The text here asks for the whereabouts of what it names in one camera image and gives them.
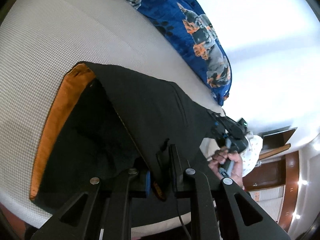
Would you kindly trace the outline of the person's right hand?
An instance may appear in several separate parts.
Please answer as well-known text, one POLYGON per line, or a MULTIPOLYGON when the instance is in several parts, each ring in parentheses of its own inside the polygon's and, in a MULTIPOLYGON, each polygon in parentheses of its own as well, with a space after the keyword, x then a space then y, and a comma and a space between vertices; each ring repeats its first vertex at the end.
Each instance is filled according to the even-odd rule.
POLYGON ((223 179, 223 175, 219 172, 219 168, 224 167, 225 163, 228 164, 228 168, 230 168, 230 164, 233 163, 232 170, 229 172, 229 177, 244 190, 245 188, 242 179, 243 163, 240 154, 236 151, 231 152, 226 146, 215 151, 208 166, 219 180, 223 179))

